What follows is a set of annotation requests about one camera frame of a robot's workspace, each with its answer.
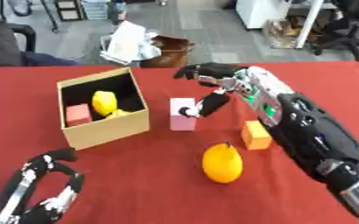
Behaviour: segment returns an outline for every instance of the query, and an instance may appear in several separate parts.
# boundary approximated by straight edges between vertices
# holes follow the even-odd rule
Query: green light
[[[255,95],[248,95],[246,96],[246,101],[247,102],[253,102],[255,100]]]
[[[269,117],[273,117],[276,113],[276,109],[271,107],[268,104],[264,104],[262,107],[263,111],[265,112],[265,114]]]

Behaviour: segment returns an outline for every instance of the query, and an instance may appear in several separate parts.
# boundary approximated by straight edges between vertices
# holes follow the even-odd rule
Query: robotic hand
[[[256,66],[207,63],[181,68],[174,78],[218,87],[184,116],[208,116],[238,94],[274,140],[311,178],[359,217],[359,143],[324,109]]]
[[[61,218],[81,191],[84,175],[56,160],[75,161],[74,148],[48,151],[15,171],[0,192],[0,224],[51,224]],[[41,201],[25,211],[38,181],[48,172],[63,172],[70,176],[65,189],[57,197]]]

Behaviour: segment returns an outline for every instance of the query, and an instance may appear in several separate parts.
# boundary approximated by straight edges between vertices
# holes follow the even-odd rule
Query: floor
[[[353,59],[346,50],[327,50],[321,56],[314,56],[307,48],[272,49],[262,32],[245,31],[234,10],[221,10],[224,1],[168,0],[166,7],[156,3],[134,3],[129,5],[128,20],[164,35],[190,39],[196,44],[190,53],[189,63],[192,64]],[[113,31],[114,25],[110,21],[61,23],[60,33],[55,34],[51,32],[51,24],[38,0],[34,0],[33,10],[29,17],[16,17],[9,10],[6,14],[9,21],[29,24],[36,30],[38,52],[84,64],[107,64],[98,56],[99,40]]]

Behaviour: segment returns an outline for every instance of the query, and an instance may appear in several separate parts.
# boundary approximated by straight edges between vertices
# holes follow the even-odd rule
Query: cardboard box
[[[69,145],[76,150],[129,137],[150,129],[147,104],[128,67],[60,81],[57,83],[57,90],[61,129]],[[92,97],[98,90],[114,92],[118,108],[132,113],[105,119],[94,112]],[[93,122],[68,127],[65,117],[66,106],[82,103],[88,104]]]

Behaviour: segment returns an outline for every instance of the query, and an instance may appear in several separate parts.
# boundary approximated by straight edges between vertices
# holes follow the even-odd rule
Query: red tablecloth
[[[359,138],[359,63],[261,64],[335,115]],[[0,188],[32,156],[66,146],[60,131],[56,82],[111,66],[0,68]],[[87,175],[80,198],[61,223],[357,223],[280,149],[246,151],[244,119],[254,115],[237,99],[195,132],[169,130],[169,99],[211,89],[173,80],[175,69],[134,69],[151,111],[151,131],[78,151],[72,166]],[[236,182],[211,182],[203,151],[229,141],[243,156]],[[54,195],[67,177],[47,176],[34,201]]]

